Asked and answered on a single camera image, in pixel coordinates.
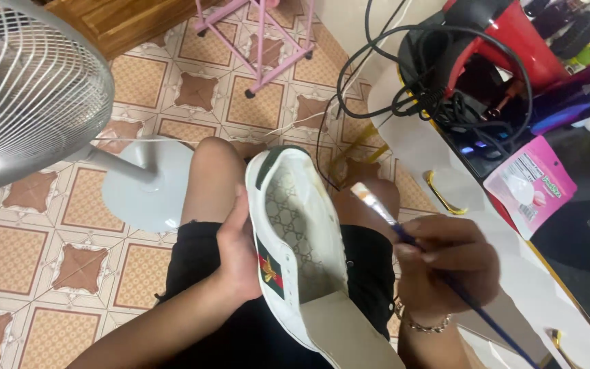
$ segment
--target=electric fan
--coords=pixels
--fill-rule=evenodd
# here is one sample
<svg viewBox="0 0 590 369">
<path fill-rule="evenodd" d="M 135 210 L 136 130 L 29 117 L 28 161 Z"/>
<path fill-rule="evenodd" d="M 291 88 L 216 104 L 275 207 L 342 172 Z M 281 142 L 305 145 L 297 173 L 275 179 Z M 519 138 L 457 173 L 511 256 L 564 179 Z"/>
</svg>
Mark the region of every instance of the electric fan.
<svg viewBox="0 0 590 369">
<path fill-rule="evenodd" d="M 193 152 L 176 141 L 133 142 L 120 157 L 92 146 L 113 96 L 107 62 L 81 34 L 29 0 L 0 0 L 0 187 L 85 160 L 109 169 L 102 196 L 114 215 L 144 231 L 171 230 Z"/>
</svg>

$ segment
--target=pink metal rack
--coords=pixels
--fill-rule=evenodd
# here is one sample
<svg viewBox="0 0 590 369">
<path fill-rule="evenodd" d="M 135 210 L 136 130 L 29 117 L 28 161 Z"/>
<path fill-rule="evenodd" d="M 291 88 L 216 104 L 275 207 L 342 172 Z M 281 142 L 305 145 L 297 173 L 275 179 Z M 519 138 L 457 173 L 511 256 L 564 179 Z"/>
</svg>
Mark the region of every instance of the pink metal rack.
<svg viewBox="0 0 590 369">
<path fill-rule="evenodd" d="M 270 16 L 266 12 L 266 3 L 269 0 L 233 0 L 232 2 L 224 5 L 223 7 L 219 8 L 215 12 L 213 12 L 208 17 L 204 17 L 202 13 L 202 5 L 200 0 L 195 0 L 197 3 L 197 14 L 199 15 L 199 21 L 195 24 L 195 30 L 197 31 L 197 35 L 199 37 L 204 37 L 206 31 L 210 29 L 223 43 L 227 46 L 235 56 L 239 58 L 239 60 L 249 69 L 254 77 L 256 77 L 256 83 L 252 85 L 249 89 L 245 91 L 245 96 L 247 98 L 253 98 L 256 96 L 256 92 L 260 90 L 262 87 L 268 84 L 268 82 L 274 80 L 275 77 L 280 75 L 283 71 L 287 68 L 290 68 L 292 65 L 297 63 L 302 58 L 311 59 L 313 57 L 313 44 L 311 42 L 311 21 L 313 20 L 313 6 L 315 0 L 309 0 L 309 8 L 308 8 L 308 20 L 306 25 L 306 43 L 304 46 L 299 46 L 299 44 L 291 37 L 291 35 L 283 29 L 282 26 L 277 23 L 277 21 Z M 258 16 L 258 46 L 257 46 L 257 58 L 256 58 L 256 68 L 251 65 L 251 63 L 241 54 L 238 49 L 227 40 L 224 35 L 216 28 L 215 23 L 227 15 L 233 13 L 241 6 L 244 6 L 246 3 L 251 3 L 251 6 L 258 6 L 259 9 L 259 16 Z M 266 18 L 270 21 L 273 26 L 278 29 L 281 34 L 284 36 L 286 40 L 288 40 L 293 45 L 293 53 L 288 58 L 285 58 L 281 64 L 279 64 L 276 68 L 267 73 L 263 73 L 263 38 L 264 38 L 264 30 L 266 27 Z"/>
</svg>

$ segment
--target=white sneaker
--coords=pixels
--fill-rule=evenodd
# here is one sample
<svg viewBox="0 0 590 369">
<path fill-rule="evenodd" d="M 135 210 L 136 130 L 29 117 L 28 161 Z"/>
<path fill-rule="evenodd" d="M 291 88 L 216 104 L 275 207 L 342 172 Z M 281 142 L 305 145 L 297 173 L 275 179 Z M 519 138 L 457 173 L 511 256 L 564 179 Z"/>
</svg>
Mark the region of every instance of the white sneaker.
<svg viewBox="0 0 590 369">
<path fill-rule="evenodd" d="M 259 284 L 283 328 L 335 368 L 404 368 L 348 297 L 338 215 L 308 153 L 297 146 L 262 152 L 245 185 Z"/>
</svg>

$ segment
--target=fan base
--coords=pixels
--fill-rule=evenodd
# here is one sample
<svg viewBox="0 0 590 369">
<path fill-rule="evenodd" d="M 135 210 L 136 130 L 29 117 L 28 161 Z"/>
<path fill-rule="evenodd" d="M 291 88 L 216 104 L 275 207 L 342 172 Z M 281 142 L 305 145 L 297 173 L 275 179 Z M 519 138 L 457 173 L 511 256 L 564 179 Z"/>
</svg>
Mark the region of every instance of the fan base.
<svg viewBox="0 0 590 369">
<path fill-rule="evenodd" d="M 145 184 L 109 169 L 102 185 L 106 207 L 130 226 L 146 232 L 176 229 L 181 223 L 192 149 L 177 141 L 134 141 L 119 158 L 143 168 L 157 168 L 158 174 L 156 180 Z"/>
</svg>

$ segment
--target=fingernail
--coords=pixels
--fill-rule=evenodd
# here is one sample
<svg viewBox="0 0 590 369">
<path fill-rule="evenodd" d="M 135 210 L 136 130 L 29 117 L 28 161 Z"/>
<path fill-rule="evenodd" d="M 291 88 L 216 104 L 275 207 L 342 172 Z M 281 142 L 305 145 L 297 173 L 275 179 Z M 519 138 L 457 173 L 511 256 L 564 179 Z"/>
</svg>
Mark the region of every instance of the fingernail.
<svg viewBox="0 0 590 369">
<path fill-rule="evenodd" d="M 413 254 L 418 253 L 418 249 L 416 249 L 414 246 L 407 244 L 396 244 L 395 252 L 402 257 L 409 257 Z"/>
<path fill-rule="evenodd" d="M 431 263 L 438 258 L 438 254 L 435 252 L 427 252 L 422 254 L 420 258 L 426 263 Z"/>
<path fill-rule="evenodd" d="M 403 226 L 407 232 L 411 232 L 415 231 L 416 229 L 418 229 L 418 227 L 420 227 L 420 222 L 414 219 L 412 221 L 404 223 Z"/>
</svg>

